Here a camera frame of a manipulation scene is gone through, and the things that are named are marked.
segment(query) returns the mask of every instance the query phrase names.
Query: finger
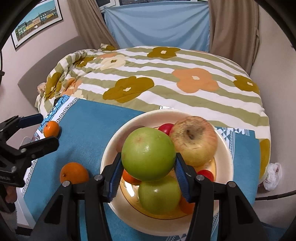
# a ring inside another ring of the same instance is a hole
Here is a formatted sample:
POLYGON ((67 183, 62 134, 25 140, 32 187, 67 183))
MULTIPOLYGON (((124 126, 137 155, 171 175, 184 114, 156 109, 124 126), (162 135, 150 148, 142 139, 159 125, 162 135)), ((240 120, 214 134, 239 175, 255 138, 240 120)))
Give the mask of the finger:
POLYGON ((6 188, 7 195, 5 197, 5 201, 7 203, 15 203, 17 200, 17 191, 16 187, 8 186, 6 188))

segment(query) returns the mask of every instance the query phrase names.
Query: metal screw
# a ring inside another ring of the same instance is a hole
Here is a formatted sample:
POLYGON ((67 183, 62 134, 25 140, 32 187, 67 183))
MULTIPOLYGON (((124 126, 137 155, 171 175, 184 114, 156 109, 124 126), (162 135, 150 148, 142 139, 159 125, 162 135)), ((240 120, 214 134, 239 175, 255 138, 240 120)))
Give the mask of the metal screw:
POLYGON ((197 175, 196 179, 199 180, 199 181, 202 181, 202 180, 205 179, 205 177, 203 175, 197 175))
POLYGON ((12 172, 12 173, 16 172, 16 170, 17 170, 17 167, 16 167, 16 166, 13 166, 13 167, 11 168, 11 172, 12 172))
POLYGON ((228 186, 230 186, 231 188, 234 188, 236 186, 235 182, 229 182, 228 186))
POLYGON ((100 181, 100 180, 102 180, 102 178, 103 178, 103 176, 100 175, 100 174, 94 176, 94 179, 95 179, 96 181, 100 181))
POLYGON ((69 181, 64 181, 64 182, 62 183, 62 185, 63 185, 63 187, 67 187, 67 186, 70 185, 70 182, 69 182, 69 181))

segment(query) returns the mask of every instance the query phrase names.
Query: headboard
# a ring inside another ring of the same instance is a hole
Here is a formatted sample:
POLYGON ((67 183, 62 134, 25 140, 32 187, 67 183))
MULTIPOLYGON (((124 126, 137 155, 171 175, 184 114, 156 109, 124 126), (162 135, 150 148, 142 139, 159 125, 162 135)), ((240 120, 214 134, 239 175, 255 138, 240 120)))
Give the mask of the headboard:
POLYGON ((17 85, 31 105, 35 106, 38 95, 37 86, 42 82, 46 82, 48 74, 57 65, 58 61, 67 54, 81 49, 86 49, 86 44, 80 36, 75 37, 45 55, 23 75, 17 85))

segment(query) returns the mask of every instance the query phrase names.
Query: painting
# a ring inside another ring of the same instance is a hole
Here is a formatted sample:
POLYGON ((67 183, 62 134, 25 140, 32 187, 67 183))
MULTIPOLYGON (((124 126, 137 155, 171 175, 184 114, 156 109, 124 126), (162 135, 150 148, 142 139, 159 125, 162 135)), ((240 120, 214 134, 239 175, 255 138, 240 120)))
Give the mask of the painting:
POLYGON ((18 24, 11 38, 15 49, 30 37, 63 19, 58 0, 43 0, 38 3, 18 24))

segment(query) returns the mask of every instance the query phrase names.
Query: light blue cloth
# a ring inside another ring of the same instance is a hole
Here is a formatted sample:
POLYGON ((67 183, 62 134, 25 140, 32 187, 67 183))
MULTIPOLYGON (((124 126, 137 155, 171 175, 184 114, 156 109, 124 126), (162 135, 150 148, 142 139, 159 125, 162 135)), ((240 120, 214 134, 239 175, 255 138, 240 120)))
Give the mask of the light blue cloth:
POLYGON ((165 1, 105 9, 105 21, 120 48, 141 45, 209 52, 207 2, 165 1))
MULTIPOLYGON (((75 104, 71 106, 66 102, 68 99, 69 96, 61 97, 48 118, 44 120, 44 123, 51 120, 55 114, 60 118, 59 125, 62 133, 58 150, 39 158, 33 171, 30 171, 32 174, 24 200, 36 221, 60 185, 61 168, 66 163, 74 161, 85 166, 91 176, 98 174, 103 152, 111 137, 127 121, 143 113, 82 99, 73 101, 72 103, 75 104), (61 114, 57 112, 59 108, 63 110, 61 114)), ((234 181, 249 202, 253 203, 260 167, 259 141, 253 137, 252 131, 244 134, 240 129, 218 128, 218 131, 229 143, 234 159, 234 181)), ((183 241, 185 239, 185 234, 157 237, 141 233, 121 221, 108 204, 104 204, 104 209, 114 241, 183 241)), ((81 241, 87 241, 83 202, 80 206, 80 234, 81 241)), ((214 233, 211 241, 215 241, 215 237, 214 233)))

